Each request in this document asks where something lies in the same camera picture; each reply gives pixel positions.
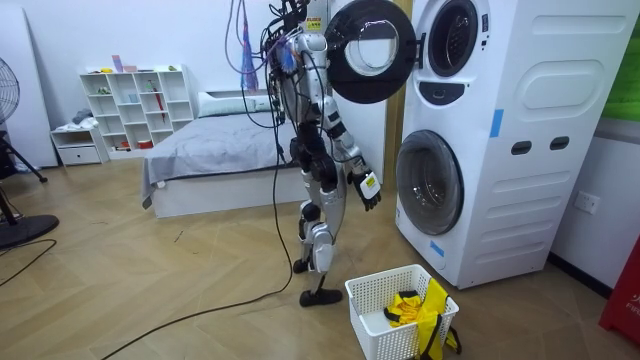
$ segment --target herringbone floor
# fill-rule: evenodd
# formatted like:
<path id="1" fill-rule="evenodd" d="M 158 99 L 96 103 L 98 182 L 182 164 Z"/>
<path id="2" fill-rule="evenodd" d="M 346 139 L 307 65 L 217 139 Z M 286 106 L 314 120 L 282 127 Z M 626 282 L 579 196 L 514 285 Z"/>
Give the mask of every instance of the herringbone floor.
<path id="1" fill-rule="evenodd" d="M 288 269 L 270 206 L 157 220 L 139 201 L 140 161 L 45 170 L 4 182 L 26 214 L 51 213 L 58 246 L 0 288 L 1 359 L 96 359 L 176 317 L 247 300 L 285 282 Z M 365 213 L 351 196 L 327 279 L 426 263 L 393 223 L 394 194 Z M 279 206 L 293 256 L 297 204 Z M 45 244 L 0 258 L 0 279 Z M 173 325 L 114 359 L 361 359 L 347 302 L 301 309 L 304 275 L 282 294 Z M 597 326 L 605 301 L 548 265 L 536 274 L 456 291 L 453 359 L 638 359 Z"/>

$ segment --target laundry basket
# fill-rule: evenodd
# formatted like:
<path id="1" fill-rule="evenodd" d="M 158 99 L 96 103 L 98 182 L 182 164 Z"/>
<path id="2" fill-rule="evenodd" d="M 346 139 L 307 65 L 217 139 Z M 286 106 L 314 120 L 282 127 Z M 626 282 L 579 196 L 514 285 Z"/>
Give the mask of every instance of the laundry basket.
<path id="1" fill-rule="evenodd" d="M 418 355 L 418 325 L 392 328 L 384 316 L 384 308 L 399 291 L 416 290 L 424 301 L 431 275 L 420 265 L 409 265 L 349 280 L 351 325 L 367 360 L 400 360 Z M 438 329 L 444 344 L 458 305 L 449 297 Z"/>

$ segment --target cable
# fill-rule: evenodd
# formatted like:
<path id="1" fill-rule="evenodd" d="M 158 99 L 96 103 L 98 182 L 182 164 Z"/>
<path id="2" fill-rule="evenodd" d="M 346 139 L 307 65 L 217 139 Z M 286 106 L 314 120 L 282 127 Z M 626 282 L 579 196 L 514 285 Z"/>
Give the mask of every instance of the cable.
<path id="1" fill-rule="evenodd" d="M 43 243 L 43 242 L 50 242 L 52 244 L 48 248 L 46 248 L 43 252 L 41 252 L 40 255 L 36 256 L 33 260 L 31 260 L 26 266 L 24 266 L 22 269 L 20 269 L 20 271 L 18 271 L 17 273 L 11 275 L 7 280 L 5 280 L 2 283 L 0 283 L 0 287 L 4 286 L 4 284 L 6 284 L 9 281 L 13 280 L 16 276 L 20 275 L 23 271 L 27 270 L 29 268 L 29 266 L 33 265 L 33 263 L 36 262 L 38 259 L 40 259 L 44 254 L 46 254 L 47 251 L 51 250 L 54 246 L 56 246 L 56 244 L 58 242 L 56 240 L 53 240 L 53 239 L 44 239 L 44 240 L 32 241 L 32 242 L 29 242 L 29 243 L 26 243 L 26 244 L 22 244 L 22 245 L 17 245 L 17 246 L 11 247 L 7 251 L 5 251 L 2 254 L 0 254 L 0 257 L 2 257 L 2 256 L 5 256 L 9 251 L 11 251 L 13 249 L 17 249 L 17 248 L 21 248 L 21 247 L 29 246 L 29 245 L 33 245 L 33 244 Z"/>
<path id="2" fill-rule="evenodd" d="M 265 67 L 265 78 L 267 78 L 267 68 Z M 247 304 L 251 304 L 251 303 L 255 303 L 258 302 L 266 297 L 269 297 L 271 295 L 275 295 L 278 293 L 283 292 L 291 283 L 291 279 L 293 278 L 293 263 L 291 262 L 291 256 L 289 255 L 289 250 L 287 250 L 287 246 L 284 243 L 284 240 L 282 238 L 282 233 L 280 232 L 280 223 L 278 221 L 278 205 L 276 203 L 276 184 L 278 181 L 278 169 L 280 168 L 280 151 L 281 151 L 281 147 L 279 144 L 279 140 L 278 140 L 278 126 L 276 124 L 276 118 L 274 116 L 274 111 L 273 111 L 273 104 L 271 103 L 271 91 L 269 89 L 269 83 L 267 82 L 267 94 L 269 95 L 269 106 L 271 107 L 271 120 L 273 122 L 273 126 L 271 127 L 273 129 L 273 134 L 274 134 L 274 138 L 276 141 L 276 152 L 278 153 L 276 156 L 276 168 L 273 174 L 273 187 L 271 190 L 271 198 L 273 201 L 273 213 L 274 213 L 274 218 L 275 218 L 275 224 L 276 224 L 276 230 L 278 231 L 278 238 L 280 239 L 280 244 L 282 245 L 282 249 L 284 250 L 285 255 L 287 256 L 287 262 L 289 263 L 289 278 L 287 279 L 287 282 L 284 284 L 284 286 L 282 288 L 280 288 L 279 290 L 276 291 L 272 291 L 269 293 L 266 293 L 264 295 L 258 296 L 255 299 L 251 299 L 251 300 L 247 300 L 247 301 L 243 301 L 243 302 L 239 302 L 239 303 L 235 303 L 235 304 L 230 304 L 230 305 L 225 305 L 225 306 L 221 306 L 221 307 L 217 307 L 217 308 L 213 308 L 213 309 L 208 309 L 208 310 L 203 310 L 203 311 L 199 311 L 197 313 L 193 313 L 190 315 L 186 315 L 183 317 L 180 317 L 178 319 L 169 321 L 165 324 L 162 324 L 160 326 L 157 326 L 147 332 L 145 332 L 144 334 L 138 336 L 137 338 L 127 342 L 126 344 L 122 345 L 121 347 L 117 348 L 116 350 L 112 351 L 111 353 L 109 353 L 107 356 L 103 357 L 101 360 L 107 360 L 109 358 L 111 358 L 112 356 L 114 356 L 115 354 L 119 353 L 120 351 L 124 350 L 125 348 L 127 348 L 128 346 L 130 346 L 131 344 L 143 339 L 144 337 L 153 334 L 154 332 L 164 329 L 167 326 L 176 324 L 178 322 L 187 320 L 187 319 L 191 319 L 200 315 L 204 315 L 204 314 L 209 314 L 212 312 L 216 312 L 216 311 L 220 311 L 220 310 L 226 310 L 226 309 L 230 309 L 233 307 L 238 307 L 238 306 L 243 306 L 243 305 L 247 305 Z"/>
<path id="3" fill-rule="evenodd" d="M 313 69 L 316 71 L 316 76 L 318 77 L 318 81 L 320 82 L 320 92 L 322 92 L 322 110 L 320 112 L 320 124 L 322 124 L 322 122 L 324 122 L 324 85 L 322 84 L 322 78 L 320 77 L 318 66 L 316 66 L 316 62 L 313 60 L 313 57 L 311 56 L 311 54 L 309 54 L 306 51 L 302 51 L 301 53 L 303 56 L 307 55 L 309 57 L 309 60 L 311 60 L 311 63 L 313 64 Z"/>
<path id="4" fill-rule="evenodd" d="M 249 120 L 251 120 L 251 122 L 254 123 L 256 126 L 259 126 L 259 127 L 263 128 L 263 129 L 273 129 L 273 126 L 262 125 L 262 124 L 259 124 L 258 122 L 256 122 L 255 120 L 253 120 L 253 118 L 249 114 L 249 108 L 247 107 L 247 98 L 244 95 L 244 86 L 240 86 L 240 90 L 242 90 L 242 101 L 244 102 L 244 111 L 247 114 L 247 117 L 249 118 Z"/>

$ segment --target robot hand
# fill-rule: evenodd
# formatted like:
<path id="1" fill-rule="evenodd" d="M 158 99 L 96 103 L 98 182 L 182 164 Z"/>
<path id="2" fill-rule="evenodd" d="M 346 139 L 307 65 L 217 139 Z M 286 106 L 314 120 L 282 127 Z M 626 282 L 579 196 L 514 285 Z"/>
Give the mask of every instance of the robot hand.
<path id="1" fill-rule="evenodd" d="M 362 199 L 365 211 L 373 209 L 382 201 L 382 196 L 380 196 L 380 182 L 378 182 L 378 178 L 373 171 L 367 170 L 357 175 L 349 172 L 347 175 L 347 183 L 353 183 L 355 186 L 358 195 L 360 195 Z"/>

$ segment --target pillow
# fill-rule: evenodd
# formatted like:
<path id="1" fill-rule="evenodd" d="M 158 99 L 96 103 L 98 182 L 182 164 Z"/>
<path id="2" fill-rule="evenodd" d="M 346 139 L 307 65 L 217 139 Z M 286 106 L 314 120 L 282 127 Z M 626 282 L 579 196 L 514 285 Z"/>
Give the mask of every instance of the pillow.
<path id="1" fill-rule="evenodd" d="M 247 110 L 255 112 L 256 102 L 247 98 Z M 244 114 L 244 101 L 242 98 L 215 98 L 206 92 L 198 93 L 198 117 L 219 116 L 230 114 Z"/>

